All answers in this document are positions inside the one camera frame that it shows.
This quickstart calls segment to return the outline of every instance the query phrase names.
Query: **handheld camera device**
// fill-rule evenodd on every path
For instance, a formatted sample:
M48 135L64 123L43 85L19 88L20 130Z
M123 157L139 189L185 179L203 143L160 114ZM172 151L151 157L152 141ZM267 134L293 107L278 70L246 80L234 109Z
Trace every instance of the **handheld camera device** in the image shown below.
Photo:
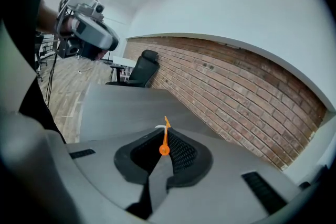
M115 50L118 35L103 22L104 6L99 0L61 0L58 8L56 33L60 43L54 43L54 51L61 58L81 54L84 46L94 45L95 54L102 50ZM61 33L63 21L73 16L71 33Z

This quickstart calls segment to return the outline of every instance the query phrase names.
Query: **brick wall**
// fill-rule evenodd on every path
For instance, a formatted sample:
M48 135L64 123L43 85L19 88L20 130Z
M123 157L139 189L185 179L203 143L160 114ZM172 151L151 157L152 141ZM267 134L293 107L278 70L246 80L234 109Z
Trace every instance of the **brick wall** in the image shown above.
M124 57L159 53L151 87L167 89L225 140L283 169L307 146L325 106L274 62L212 41L130 39Z

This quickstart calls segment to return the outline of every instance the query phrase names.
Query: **orange plug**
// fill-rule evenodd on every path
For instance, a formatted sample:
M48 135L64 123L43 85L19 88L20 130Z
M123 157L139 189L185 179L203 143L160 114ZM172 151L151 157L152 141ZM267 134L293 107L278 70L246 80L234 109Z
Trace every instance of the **orange plug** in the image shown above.
M159 151L163 156L168 155L170 152L170 148L168 147L168 128L171 127L166 116L164 116L164 119L166 120L166 128L164 129L163 143L159 148Z

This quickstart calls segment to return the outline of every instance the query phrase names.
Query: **wooden floor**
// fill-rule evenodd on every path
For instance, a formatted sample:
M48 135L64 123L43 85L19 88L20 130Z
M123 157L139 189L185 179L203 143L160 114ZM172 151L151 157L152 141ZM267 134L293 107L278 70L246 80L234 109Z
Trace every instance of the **wooden floor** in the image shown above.
M53 56L49 57L48 66L43 64L41 68L43 82L39 80L39 85L44 97L53 60ZM49 109L67 143L79 141L82 103L90 83L105 84L110 81L110 73L111 68L102 61L77 57L57 59Z

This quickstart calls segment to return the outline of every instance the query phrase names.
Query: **camera lens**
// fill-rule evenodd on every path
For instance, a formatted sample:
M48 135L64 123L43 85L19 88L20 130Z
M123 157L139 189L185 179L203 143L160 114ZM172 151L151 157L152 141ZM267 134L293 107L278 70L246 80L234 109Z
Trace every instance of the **camera lens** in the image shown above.
M97 7L96 7L96 12L98 12L98 13L101 13L102 11L103 11L103 6L101 6L101 5L98 5Z

